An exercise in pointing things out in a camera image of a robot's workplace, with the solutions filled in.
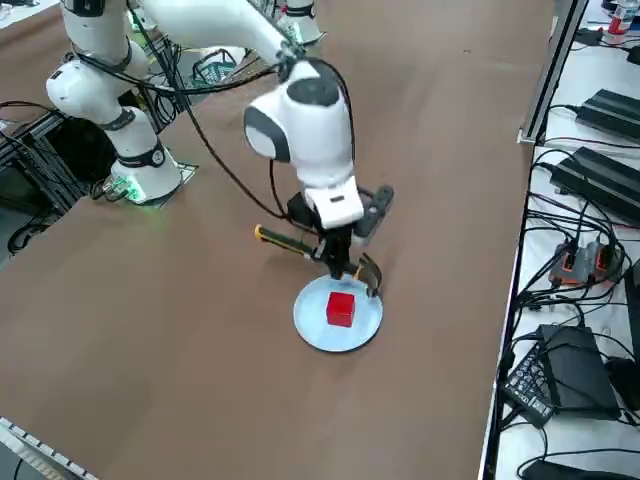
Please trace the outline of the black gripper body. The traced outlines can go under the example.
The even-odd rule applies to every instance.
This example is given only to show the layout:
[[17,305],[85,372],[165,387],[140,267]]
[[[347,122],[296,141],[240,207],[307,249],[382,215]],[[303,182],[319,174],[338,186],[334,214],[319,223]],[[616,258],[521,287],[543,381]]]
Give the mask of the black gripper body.
[[366,245],[383,222],[394,198],[394,189],[381,186],[375,193],[361,187],[355,197],[333,195],[328,198],[331,213],[346,213],[346,223],[329,226],[323,224],[317,206],[311,206],[302,193],[297,193],[287,202],[287,213],[295,224],[311,229],[320,239],[331,235],[347,238],[352,244]]

